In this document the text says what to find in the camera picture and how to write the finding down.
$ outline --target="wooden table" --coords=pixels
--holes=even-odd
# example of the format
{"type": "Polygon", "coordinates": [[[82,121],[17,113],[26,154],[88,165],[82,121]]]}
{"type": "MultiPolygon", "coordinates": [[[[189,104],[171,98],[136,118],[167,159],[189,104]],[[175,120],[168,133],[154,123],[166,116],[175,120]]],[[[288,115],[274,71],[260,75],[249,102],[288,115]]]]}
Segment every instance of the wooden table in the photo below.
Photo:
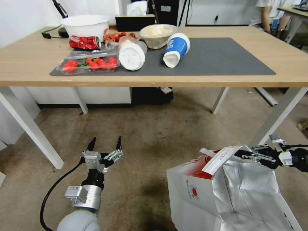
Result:
{"type": "Polygon", "coordinates": [[[308,22],[308,12],[296,10],[291,7],[280,7],[278,9],[284,11],[286,15],[291,16],[293,20],[295,20],[294,25],[285,39],[286,43],[290,43],[301,24],[303,22],[308,22]]]}
{"type": "MultiPolygon", "coordinates": [[[[308,90],[308,55],[253,27],[183,27],[191,38],[230,37],[276,72],[274,76],[50,76],[71,51],[66,39],[44,39],[35,32],[0,50],[0,101],[56,168],[63,161],[15,97],[9,86],[72,87],[222,87],[217,111],[228,87],[293,87],[250,143],[264,143],[308,90]]],[[[87,106],[80,99],[84,112],[87,106]]]]}

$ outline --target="crushed red can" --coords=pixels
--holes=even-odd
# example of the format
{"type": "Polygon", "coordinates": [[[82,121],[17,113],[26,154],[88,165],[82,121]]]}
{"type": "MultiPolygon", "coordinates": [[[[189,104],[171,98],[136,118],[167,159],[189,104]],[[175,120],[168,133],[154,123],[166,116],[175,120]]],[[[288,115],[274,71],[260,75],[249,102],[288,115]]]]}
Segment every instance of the crushed red can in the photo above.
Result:
{"type": "Polygon", "coordinates": [[[78,37],[72,35],[70,37],[70,46],[71,48],[79,48],[84,50],[100,50],[101,43],[98,37],[78,37]]]}

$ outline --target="person's arm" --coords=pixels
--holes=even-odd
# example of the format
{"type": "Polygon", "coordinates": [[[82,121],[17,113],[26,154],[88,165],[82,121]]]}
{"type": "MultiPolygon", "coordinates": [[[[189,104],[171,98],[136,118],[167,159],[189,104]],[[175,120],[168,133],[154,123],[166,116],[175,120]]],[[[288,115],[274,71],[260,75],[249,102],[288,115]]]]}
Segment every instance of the person's arm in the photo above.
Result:
{"type": "Polygon", "coordinates": [[[290,20],[290,16],[283,15],[281,17],[280,22],[279,22],[279,26],[278,26],[278,32],[277,32],[277,35],[276,35],[277,38],[280,38],[281,33],[282,33],[282,31],[280,31],[280,30],[284,29],[287,26],[289,20],[290,20]]]}
{"type": "Polygon", "coordinates": [[[270,7],[262,7],[261,8],[261,20],[262,20],[262,26],[265,32],[270,34],[270,7]]]}

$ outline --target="red tomato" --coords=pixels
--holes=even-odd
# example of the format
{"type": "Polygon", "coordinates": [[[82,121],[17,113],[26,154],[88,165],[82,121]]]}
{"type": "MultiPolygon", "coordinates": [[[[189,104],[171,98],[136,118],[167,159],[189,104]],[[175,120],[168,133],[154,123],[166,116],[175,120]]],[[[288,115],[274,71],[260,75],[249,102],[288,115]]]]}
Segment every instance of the red tomato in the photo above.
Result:
{"type": "Polygon", "coordinates": [[[117,61],[114,57],[111,57],[109,58],[109,61],[108,61],[108,68],[110,70],[114,70],[116,68],[116,65],[117,65],[117,61]]]}
{"type": "Polygon", "coordinates": [[[114,65],[116,65],[116,64],[117,64],[117,61],[116,61],[116,59],[115,59],[114,57],[111,57],[111,58],[109,58],[108,63],[109,63],[109,64],[114,64],[114,65]]]}
{"type": "Polygon", "coordinates": [[[107,63],[104,60],[99,60],[98,65],[101,69],[107,69],[107,63]]]}
{"type": "Polygon", "coordinates": [[[96,62],[91,62],[90,64],[89,64],[89,66],[90,66],[90,69],[93,71],[93,70],[97,70],[98,68],[99,68],[99,65],[98,65],[98,63],[96,63],[96,62]]]}
{"type": "Polygon", "coordinates": [[[78,62],[76,62],[74,60],[68,61],[67,64],[69,64],[70,66],[74,66],[74,67],[78,66],[78,62]]]}
{"type": "Polygon", "coordinates": [[[86,63],[87,63],[88,65],[90,65],[90,63],[93,62],[93,61],[94,61],[94,59],[88,58],[88,59],[86,60],[86,63]]]}
{"type": "Polygon", "coordinates": [[[100,58],[94,59],[94,62],[97,62],[97,63],[99,63],[99,62],[101,62],[101,61],[103,61],[103,60],[100,59],[100,58]]]}
{"type": "Polygon", "coordinates": [[[69,63],[63,65],[63,70],[67,73],[71,73],[76,69],[75,66],[71,66],[69,63]]]}

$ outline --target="white paper bag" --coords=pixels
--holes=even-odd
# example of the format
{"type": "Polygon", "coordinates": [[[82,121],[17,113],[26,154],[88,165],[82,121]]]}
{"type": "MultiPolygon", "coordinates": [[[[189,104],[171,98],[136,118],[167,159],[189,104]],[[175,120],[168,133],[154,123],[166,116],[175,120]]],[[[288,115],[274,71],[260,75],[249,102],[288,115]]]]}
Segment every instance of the white paper bag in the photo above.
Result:
{"type": "Polygon", "coordinates": [[[178,231],[302,231],[280,194],[275,172],[233,156],[231,146],[167,170],[178,231]]]}

